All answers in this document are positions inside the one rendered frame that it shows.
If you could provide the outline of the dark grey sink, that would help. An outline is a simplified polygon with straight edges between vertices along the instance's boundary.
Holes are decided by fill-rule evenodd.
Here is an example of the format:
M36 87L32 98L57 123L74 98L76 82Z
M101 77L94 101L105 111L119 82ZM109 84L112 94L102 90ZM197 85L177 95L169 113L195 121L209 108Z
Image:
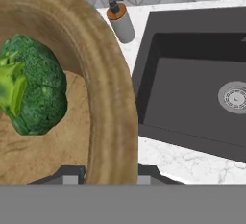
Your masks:
M246 163L246 7L150 12L132 80L141 136Z

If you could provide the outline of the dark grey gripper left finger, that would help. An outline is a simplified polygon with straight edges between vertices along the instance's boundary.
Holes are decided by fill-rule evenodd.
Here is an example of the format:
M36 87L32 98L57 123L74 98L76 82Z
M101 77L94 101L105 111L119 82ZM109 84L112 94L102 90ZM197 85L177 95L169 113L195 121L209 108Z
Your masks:
M62 165L54 174L34 181L34 184L80 185L86 169L83 165Z

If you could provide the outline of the wooden bowl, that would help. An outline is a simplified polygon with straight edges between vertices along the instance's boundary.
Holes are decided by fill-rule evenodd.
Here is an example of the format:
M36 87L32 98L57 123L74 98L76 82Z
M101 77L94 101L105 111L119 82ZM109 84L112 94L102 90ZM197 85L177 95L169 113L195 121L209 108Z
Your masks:
M50 47L86 81L88 184L134 184L138 116L129 67L112 29L87 0L0 0L0 41L14 33Z

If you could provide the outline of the green broccoli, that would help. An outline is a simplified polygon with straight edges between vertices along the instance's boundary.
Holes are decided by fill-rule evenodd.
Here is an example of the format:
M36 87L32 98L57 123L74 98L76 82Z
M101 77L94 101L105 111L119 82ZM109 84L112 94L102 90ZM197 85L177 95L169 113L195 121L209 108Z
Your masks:
M49 132L67 111L67 81L56 56L23 35L4 41L0 52L0 110L23 136Z

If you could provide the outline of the grey soap dispenser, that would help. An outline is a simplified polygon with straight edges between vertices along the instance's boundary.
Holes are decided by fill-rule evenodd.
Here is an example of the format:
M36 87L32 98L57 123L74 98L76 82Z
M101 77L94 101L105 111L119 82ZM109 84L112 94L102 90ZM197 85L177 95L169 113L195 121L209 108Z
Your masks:
M135 29L123 0L109 0L107 18L121 43L135 38Z

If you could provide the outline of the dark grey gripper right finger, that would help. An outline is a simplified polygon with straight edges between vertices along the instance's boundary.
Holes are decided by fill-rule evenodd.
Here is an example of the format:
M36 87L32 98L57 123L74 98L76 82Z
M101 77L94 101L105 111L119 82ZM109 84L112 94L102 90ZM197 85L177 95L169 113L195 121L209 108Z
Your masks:
M180 185L181 182L175 181L166 176L162 176L160 171L155 165L142 165L138 166L138 179L139 185Z

